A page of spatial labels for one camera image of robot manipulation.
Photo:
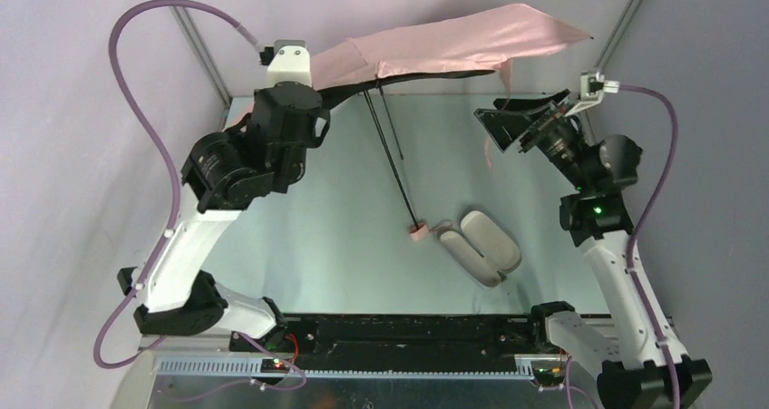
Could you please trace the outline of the pink black folding umbrella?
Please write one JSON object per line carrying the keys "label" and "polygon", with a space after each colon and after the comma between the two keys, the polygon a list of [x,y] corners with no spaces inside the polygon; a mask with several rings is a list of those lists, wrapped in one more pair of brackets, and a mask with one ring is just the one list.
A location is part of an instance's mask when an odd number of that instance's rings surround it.
{"label": "pink black folding umbrella", "polygon": [[312,88],[333,109],[394,83],[509,73],[514,60],[557,54],[585,31],[525,4],[348,38],[310,54]]}

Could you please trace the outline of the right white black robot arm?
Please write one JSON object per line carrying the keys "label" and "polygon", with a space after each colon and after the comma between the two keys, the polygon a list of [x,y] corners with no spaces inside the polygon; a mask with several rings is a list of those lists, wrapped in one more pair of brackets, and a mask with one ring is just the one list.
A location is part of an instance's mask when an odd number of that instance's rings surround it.
{"label": "right white black robot arm", "polygon": [[616,332],[605,338],[569,304],[531,310],[536,338],[567,355],[595,379],[606,408],[688,408],[712,381],[704,359],[690,356],[665,317],[638,252],[641,223],[623,200],[638,181],[641,148],[612,135],[589,143],[578,116],[618,93],[617,83],[590,84],[540,99],[498,99],[475,118],[501,151],[538,149],[573,186],[560,201],[560,225],[595,275]]}

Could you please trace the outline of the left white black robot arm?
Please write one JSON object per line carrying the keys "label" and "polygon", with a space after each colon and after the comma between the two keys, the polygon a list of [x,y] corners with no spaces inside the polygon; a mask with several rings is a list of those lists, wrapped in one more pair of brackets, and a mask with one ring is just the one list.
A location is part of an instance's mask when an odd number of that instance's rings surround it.
{"label": "left white black robot arm", "polygon": [[202,265],[221,236],[254,200],[287,193],[306,172],[330,112],[308,85],[282,82],[256,90],[250,111],[198,140],[176,181],[174,226],[144,268],[119,281],[141,301],[133,318],[144,335],[195,336],[211,329],[270,338],[285,318],[269,297],[249,297],[217,281]]}

